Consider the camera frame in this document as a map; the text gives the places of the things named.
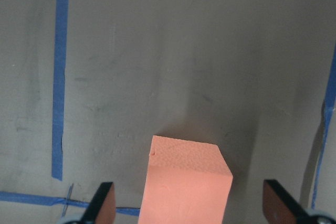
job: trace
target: block front face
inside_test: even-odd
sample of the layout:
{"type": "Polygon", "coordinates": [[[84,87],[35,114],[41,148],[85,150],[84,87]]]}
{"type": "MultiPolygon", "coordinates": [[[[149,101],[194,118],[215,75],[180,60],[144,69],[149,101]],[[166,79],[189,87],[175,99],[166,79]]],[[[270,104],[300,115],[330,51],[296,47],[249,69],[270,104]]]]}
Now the block front face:
{"type": "Polygon", "coordinates": [[[220,224],[231,183],[232,175],[216,145],[154,136],[138,223],[220,224]],[[204,145],[214,151],[197,147],[204,145]],[[164,150],[168,155],[161,155],[164,150]]]}

